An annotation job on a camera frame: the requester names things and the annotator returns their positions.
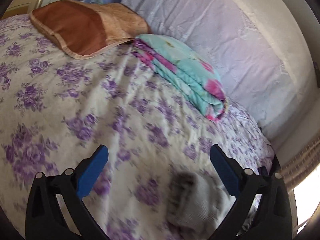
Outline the grey sweatpants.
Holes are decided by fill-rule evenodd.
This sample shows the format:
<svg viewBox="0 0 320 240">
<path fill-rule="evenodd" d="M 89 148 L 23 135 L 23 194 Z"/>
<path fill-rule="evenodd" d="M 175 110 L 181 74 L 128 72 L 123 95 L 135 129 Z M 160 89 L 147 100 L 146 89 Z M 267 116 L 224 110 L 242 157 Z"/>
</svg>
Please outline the grey sweatpants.
<svg viewBox="0 0 320 240">
<path fill-rule="evenodd" d="M 178 172 L 169 189 L 166 219 L 183 239 L 208 239 L 235 202 L 218 176 Z"/>
</svg>

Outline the beige brick pattern curtain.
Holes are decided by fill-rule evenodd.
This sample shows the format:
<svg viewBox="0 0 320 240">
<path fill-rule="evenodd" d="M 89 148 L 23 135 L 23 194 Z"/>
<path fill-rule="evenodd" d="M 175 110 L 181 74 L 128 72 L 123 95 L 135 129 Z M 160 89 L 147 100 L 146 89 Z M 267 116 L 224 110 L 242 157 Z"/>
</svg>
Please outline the beige brick pattern curtain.
<svg viewBox="0 0 320 240">
<path fill-rule="evenodd" d="M 287 191 L 298 186 L 319 165 L 319 134 L 312 138 L 304 148 L 281 167 Z"/>
</svg>

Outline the purple floral bedsheet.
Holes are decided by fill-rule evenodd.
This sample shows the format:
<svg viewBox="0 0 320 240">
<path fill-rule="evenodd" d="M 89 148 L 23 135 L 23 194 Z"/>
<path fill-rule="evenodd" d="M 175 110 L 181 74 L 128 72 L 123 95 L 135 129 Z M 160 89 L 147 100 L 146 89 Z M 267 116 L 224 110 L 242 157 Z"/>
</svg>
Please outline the purple floral bedsheet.
<svg viewBox="0 0 320 240">
<path fill-rule="evenodd" d="M 75 60 L 28 15 L 1 21 L 1 207 L 19 233 L 35 174 L 59 175 L 99 145 L 109 160 L 84 202 L 111 239 L 180 239 L 165 217 L 172 175 L 218 182 L 213 144 L 243 167 L 271 168 L 274 151 L 243 107 L 207 120 L 132 51 Z"/>
</svg>

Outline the turquoise pink floral folded quilt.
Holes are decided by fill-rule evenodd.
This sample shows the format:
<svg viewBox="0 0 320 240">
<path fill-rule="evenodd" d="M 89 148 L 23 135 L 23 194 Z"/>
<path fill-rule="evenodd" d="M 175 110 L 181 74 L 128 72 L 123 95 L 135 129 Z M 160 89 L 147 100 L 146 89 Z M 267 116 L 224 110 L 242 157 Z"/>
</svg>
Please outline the turquoise pink floral folded quilt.
<svg viewBox="0 0 320 240">
<path fill-rule="evenodd" d="M 169 81 L 212 122 L 227 112 L 228 101 L 214 67 L 185 43 L 165 35 L 138 35 L 133 54 Z"/>
</svg>

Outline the brown orange pillow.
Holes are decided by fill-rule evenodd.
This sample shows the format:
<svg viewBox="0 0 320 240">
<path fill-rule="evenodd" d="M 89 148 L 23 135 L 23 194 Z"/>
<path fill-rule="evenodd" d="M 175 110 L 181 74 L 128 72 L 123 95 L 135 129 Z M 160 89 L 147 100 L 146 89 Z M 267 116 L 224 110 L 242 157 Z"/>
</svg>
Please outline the brown orange pillow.
<svg viewBox="0 0 320 240">
<path fill-rule="evenodd" d="M 63 0 L 35 9 L 29 17 L 40 33 L 78 60 L 151 33 L 144 18 L 121 3 Z"/>
</svg>

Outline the window with wooden frame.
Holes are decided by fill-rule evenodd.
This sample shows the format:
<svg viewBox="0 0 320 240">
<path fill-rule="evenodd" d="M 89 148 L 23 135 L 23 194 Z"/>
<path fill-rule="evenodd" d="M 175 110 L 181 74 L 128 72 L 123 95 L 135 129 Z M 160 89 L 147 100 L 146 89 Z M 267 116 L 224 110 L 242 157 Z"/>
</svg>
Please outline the window with wooden frame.
<svg viewBox="0 0 320 240">
<path fill-rule="evenodd" d="M 319 204 L 319 174 L 313 172 L 293 189 L 297 207 L 297 224 L 299 233 L 306 221 L 313 215 Z"/>
</svg>

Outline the golden wooden bed frame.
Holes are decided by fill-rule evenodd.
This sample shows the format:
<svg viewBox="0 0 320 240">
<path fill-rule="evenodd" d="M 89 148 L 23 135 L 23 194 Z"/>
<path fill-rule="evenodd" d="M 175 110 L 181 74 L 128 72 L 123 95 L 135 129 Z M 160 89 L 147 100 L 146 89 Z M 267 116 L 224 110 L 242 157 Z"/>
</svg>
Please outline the golden wooden bed frame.
<svg viewBox="0 0 320 240">
<path fill-rule="evenodd" d="M 43 0 L 13 0 L 4 12 L 2 19 L 15 15 L 28 14 L 41 6 Z"/>
</svg>

